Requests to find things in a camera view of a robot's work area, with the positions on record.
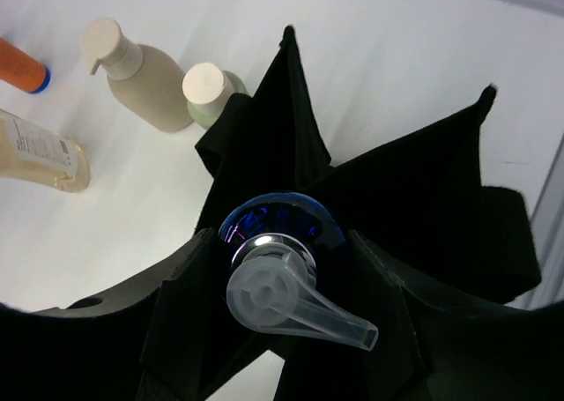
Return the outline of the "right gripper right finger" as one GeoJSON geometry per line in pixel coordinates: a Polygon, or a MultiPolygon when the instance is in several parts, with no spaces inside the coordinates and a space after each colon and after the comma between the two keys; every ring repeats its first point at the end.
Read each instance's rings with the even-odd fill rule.
{"type": "Polygon", "coordinates": [[[352,310],[379,337],[368,352],[302,340],[278,400],[560,400],[563,306],[511,308],[423,274],[364,235],[353,252],[352,310]]]}

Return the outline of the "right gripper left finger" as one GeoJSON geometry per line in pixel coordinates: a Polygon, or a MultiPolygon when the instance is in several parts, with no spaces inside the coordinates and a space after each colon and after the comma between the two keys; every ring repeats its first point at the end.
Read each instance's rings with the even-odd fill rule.
{"type": "Polygon", "coordinates": [[[229,377],[212,230],[67,308],[1,309],[4,400],[204,400],[229,377]]]}

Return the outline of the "black canvas bag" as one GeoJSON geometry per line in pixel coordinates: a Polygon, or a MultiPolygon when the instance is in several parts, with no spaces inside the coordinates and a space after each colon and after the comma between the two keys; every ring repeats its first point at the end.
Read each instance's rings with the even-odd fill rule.
{"type": "MultiPolygon", "coordinates": [[[[356,232],[443,284],[508,306],[540,281],[540,272],[523,197],[480,181],[479,133],[495,94],[487,87],[470,107],[333,167],[288,27],[256,93],[233,96],[197,143],[213,178],[197,229],[215,233],[252,197],[293,190],[329,208],[345,231],[350,257],[329,299],[353,309],[348,236],[356,232]]],[[[272,346],[286,364],[296,343],[316,340],[267,337],[238,324],[223,299],[227,258],[219,244],[228,379],[272,346]]]]}

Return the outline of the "blue orange pump bottle front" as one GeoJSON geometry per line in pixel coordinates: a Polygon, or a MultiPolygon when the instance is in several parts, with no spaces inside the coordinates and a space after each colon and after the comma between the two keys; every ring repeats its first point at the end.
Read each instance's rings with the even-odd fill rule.
{"type": "Polygon", "coordinates": [[[246,328],[374,348],[378,328],[329,299],[350,249],[330,211],[296,192],[273,192],[235,208],[219,228],[230,255],[225,301],[246,328]]]}

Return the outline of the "blue orange pump bottle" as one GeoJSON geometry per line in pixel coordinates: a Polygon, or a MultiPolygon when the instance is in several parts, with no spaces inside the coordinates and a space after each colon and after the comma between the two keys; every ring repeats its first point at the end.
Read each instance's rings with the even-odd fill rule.
{"type": "Polygon", "coordinates": [[[1,39],[1,79],[25,93],[39,93],[47,88],[50,70],[43,63],[1,39]]]}
{"type": "Polygon", "coordinates": [[[230,255],[225,301],[246,328],[374,348],[378,328],[329,299],[350,249],[330,211],[296,192],[273,192],[235,208],[219,228],[230,255]]]}

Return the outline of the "clear yellow soap bottle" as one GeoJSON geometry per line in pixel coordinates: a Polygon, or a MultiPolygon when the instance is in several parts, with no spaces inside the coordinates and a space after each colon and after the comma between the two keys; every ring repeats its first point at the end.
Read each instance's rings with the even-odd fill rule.
{"type": "Polygon", "coordinates": [[[76,142],[2,110],[1,176],[77,193],[88,187],[90,168],[76,142]]]}

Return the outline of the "beige pump bottle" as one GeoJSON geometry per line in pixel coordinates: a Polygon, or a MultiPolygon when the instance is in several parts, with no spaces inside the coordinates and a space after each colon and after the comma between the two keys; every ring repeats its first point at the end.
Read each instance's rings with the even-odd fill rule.
{"type": "Polygon", "coordinates": [[[79,46],[87,73],[103,69],[111,93],[129,111],[166,133],[192,124],[182,92],[184,72],[168,54],[131,41],[112,18],[88,24],[79,46]]]}

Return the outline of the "green bottle white cap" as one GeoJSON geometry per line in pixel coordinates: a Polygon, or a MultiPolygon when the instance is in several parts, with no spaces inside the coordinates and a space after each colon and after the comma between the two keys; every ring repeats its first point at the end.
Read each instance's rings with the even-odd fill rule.
{"type": "Polygon", "coordinates": [[[219,119],[233,94],[248,93],[237,75],[209,62],[198,63],[185,73],[182,92],[189,115],[205,130],[219,119]]]}

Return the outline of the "blue orange pump bottle back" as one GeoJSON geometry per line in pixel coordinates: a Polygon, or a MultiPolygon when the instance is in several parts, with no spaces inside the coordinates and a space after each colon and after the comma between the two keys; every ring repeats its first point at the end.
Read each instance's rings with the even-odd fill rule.
{"type": "Polygon", "coordinates": [[[25,93],[39,93],[47,88],[50,70],[43,63],[1,39],[1,79],[25,93]]]}

